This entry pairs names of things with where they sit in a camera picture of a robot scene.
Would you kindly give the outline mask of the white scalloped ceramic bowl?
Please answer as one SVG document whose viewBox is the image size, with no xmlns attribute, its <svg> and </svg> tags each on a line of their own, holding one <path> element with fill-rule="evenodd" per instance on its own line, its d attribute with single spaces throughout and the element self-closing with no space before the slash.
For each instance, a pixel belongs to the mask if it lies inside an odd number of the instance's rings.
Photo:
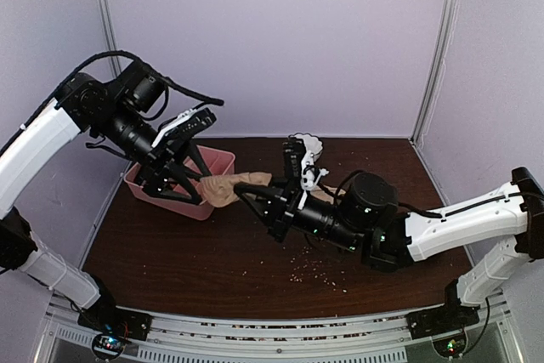
<svg viewBox="0 0 544 363">
<path fill-rule="evenodd" d="M 310 151 L 315 161 L 317 161 L 323 151 L 322 141 L 310 133 L 295 133 L 294 137 L 304 142 L 307 151 Z"/>
</svg>

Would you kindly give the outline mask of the striped beige brown sock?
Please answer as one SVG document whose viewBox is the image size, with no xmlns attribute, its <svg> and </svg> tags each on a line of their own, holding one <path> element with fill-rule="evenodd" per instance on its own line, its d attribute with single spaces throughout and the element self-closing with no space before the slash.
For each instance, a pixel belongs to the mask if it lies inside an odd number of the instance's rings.
<svg viewBox="0 0 544 363">
<path fill-rule="evenodd" d="M 321 201 L 325 201 L 330 204 L 333 204 L 334 201 L 336 200 L 335 196 L 337 196 L 337 200 L 340 201 L 345 195 L 345 190 L 340 189 L 338 195 L 336 195 L 336 193 L 337 193 L 337 187 L 331 187 L 324 184 L 319 184 L 311 190 L 310 195 L 317 200 L 321 200 Z"/>
</svg>

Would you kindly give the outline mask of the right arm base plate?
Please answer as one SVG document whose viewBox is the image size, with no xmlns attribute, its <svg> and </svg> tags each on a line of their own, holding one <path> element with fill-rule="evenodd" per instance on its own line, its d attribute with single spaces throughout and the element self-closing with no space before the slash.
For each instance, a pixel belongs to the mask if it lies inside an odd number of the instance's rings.
<svg viewBox="0 0 544 363">
<path fill-rule="evenodd" d="M 411 312 L 405 318 L 411 338 L 419 339 L 475 325 L 479 323 L 479 309 L 442 305 Z"/>
</svg>

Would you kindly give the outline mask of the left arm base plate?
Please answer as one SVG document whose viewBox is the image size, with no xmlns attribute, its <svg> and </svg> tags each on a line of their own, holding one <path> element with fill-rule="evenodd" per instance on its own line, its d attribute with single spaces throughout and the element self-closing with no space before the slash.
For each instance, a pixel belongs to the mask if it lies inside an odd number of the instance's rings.
<svg viewBox="0 0 544 363">
<path fill-rule="evenodd" d="M 152 316 L 120 308 L 112 297 L 101 295 L 86 309 L 76 304 L 73 307 L 78 313 L 77 323 L 80 326 L 128 340 L 145 341 L 148 337 Z"/>
</svg>

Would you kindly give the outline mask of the right aluminium corner post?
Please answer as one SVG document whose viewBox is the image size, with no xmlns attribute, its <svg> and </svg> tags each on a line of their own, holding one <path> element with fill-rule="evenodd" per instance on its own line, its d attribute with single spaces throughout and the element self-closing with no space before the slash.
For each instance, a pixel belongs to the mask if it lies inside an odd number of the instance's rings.
<svg viewBox="0 0 544 363">
<path fill-rule="evenodd" d="M 445 56 L 454 31 L 458 3 L 459 0 L 443 1 L 433 58 L 431 60 L 422 103 L 411 136 L 412 144 L 418 149 L 421 149 L 424 145 L 424 137 L 428 132 L 428 127 L 439 95 L 439 87 L 443 74 L 445 73 Z"/>
</svg>

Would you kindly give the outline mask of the plain beige sock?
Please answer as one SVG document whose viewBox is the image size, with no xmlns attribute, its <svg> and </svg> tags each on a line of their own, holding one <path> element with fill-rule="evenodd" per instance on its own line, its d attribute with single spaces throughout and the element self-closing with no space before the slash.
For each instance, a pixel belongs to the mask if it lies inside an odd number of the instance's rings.
<svg viewBox="0 0 544 363">
<path fill-rule="evenodd" d="M 235 174 L 213 175 L 201 178 L 201 196 L 216 208 L 227 207 L 239 200 L 234 192 L 238 183 L 268 185 L 272 179 L 271 173 L 247 172 Z"/>
</svg>

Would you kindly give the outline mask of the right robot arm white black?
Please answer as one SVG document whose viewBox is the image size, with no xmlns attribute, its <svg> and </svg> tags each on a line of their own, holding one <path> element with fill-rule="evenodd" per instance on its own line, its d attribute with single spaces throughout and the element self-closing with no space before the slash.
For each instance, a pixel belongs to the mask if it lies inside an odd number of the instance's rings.
<svg viewBox="0 0 544 363">
<path fill-rule="evenodd" d="M 436 323 L 447 331 L 528 262 L 543 256 L 543 191 L 525 167 L 509 182 L 480 197 L 434 210 L 401 202 L 397 189 L 364 170 L 335 190 L 323 190 L 327 171 L 317 165 L 322 144 L 312 135 L 282 145 L 284 174 L 265 184 L 238 182 L 234 192 L 276 241 L 291 230 L 360 252 L 365 264 L 394 272 L 455 247 L 496 238 L 496 245 L 445 292 Z"/>
</svg>

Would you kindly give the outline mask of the left aluminium corner post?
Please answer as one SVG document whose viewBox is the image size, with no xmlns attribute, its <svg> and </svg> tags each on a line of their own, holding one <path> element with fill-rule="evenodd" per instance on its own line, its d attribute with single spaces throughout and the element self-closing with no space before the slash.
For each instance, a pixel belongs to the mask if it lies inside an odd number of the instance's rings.
<svg viewBox="0 0 544 363">
<path fill-rule="evenodd" d="M 99 17 L 102 24 L 102 31 L 105 37 L 105 50 L 109 52 L 118 51 L 116 44 L 116 37 L 114 32 L 114 27 L 111 19 L 111 11 L 108 0 L 97 0 Z M 119 76 L 121 79 L 125 77 L 122 73 L 123 67 L 121 60 L 124 57 L 116 55 L 107 57 L 109 60 L 110 70 L 116 79 L 116 82 L 121 83 L 121 80 L 118 80 Z"/>
</svg>

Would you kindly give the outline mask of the aluminium front table rail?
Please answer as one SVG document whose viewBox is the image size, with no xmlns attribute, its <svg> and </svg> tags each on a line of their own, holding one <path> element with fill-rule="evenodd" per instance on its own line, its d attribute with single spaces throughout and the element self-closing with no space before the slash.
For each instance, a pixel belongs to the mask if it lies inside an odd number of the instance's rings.
<svg viewBox="0 0 544 363">
<path fill-rule="evenodd" d="M 437 349 L 467 335 L 464 362 L 525 362 L 502 293 L 465 330 L 415 339 L 407 311 L 307 320 L 228 320 L 151 313 L 145 340 L 131 340 L 120 362 L 443 362 Z"/>
</svg>

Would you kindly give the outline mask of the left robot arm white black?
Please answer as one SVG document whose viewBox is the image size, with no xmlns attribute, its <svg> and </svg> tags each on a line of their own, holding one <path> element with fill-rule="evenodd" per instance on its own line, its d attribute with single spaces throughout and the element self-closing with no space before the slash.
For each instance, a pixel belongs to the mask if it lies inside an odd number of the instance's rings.
<svg viewBox="0 0 544 363">
<path fill-rule="evenodd" d="M 15 202 L 42 168 L 83 133 L 90 147 L 139 165 L 136 184 L 150 197 L 192 205 L 201 202 L 196 182 L 210 171 L 195 136 L 216 120 L 215 99 L 187 88 L 195 107 L 154 128 L 150 108 L 179 86 L 131 58 L 109 82 L 76 68 L 23 123 L 1 150 L 1 270 L 19 270 L 64 295 L 89 325 L 114 332 L 122 313 L 105 284 L 48 249 L 20 215 Z"/>
</svg>

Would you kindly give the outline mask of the aluminium corner post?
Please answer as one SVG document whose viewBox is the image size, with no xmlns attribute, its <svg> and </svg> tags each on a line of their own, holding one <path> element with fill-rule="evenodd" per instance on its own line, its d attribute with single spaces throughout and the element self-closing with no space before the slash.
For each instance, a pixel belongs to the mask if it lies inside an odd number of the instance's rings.
<svg viewBox="0 0 544 363">
<path fill-rule="evenodd" d="M 433 58 L 431 60 L 422 103 L 411 136 L 412 144 L 418 149 L 421 149 L 424 145 L 424 137 L 428 132 L 428 127 L 439 95 L 439 87 L 443 74 L 445 73 L 445 56 L 454 31 L 458 3 L 459 0 L 443 1 Z"/>
<path fill-rule="evenodd" d="M 111 11 L 108 0 L 97 0 L 99 17 L 102 24 L 102 31 L 105 37 L 105 50 L 109 52 L 118 51 L 116 44 L 116 37 L 114 32 L 114 27 L 111 19 Z M 121 79 L 125 77 L 122 73 L 123 67 L 121 60 L 124 57 L 116 55 L 107 57 L 109 60 L 110 70 L 116 79 L 116 82 L 121 83 L 121 80 L 118 80 L 119 76 Z"/>
</svg>

